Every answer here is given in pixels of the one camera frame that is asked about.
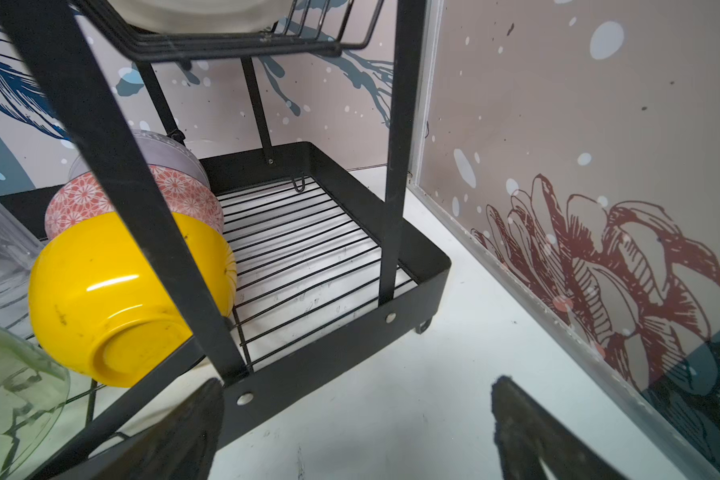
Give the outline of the green glass cup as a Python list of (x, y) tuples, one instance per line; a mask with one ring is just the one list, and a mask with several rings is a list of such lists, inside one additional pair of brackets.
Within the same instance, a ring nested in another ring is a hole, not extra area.
[(70, 383), (65, 367), (0, 328), (0, 479), (43, 442), (64, 408)]

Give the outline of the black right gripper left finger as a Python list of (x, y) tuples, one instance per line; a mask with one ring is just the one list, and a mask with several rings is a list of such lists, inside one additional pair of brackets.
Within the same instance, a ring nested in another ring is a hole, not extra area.
[(208, 380), (139, 439), (57, 477), (206, 479), (217, 451), (223, 414), (222, 384)]

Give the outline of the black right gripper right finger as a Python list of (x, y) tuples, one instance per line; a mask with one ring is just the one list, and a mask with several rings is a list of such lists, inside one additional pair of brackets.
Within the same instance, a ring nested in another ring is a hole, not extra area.
[(505, 479), (622, 479), (509, 376), (492, 385), (494, 443)]

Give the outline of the clear glass cup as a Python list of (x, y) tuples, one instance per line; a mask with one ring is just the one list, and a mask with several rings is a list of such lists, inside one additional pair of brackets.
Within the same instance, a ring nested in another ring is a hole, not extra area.
[(0, 327), (28, 339), (28, 288), (42, 243), (0, 203)]

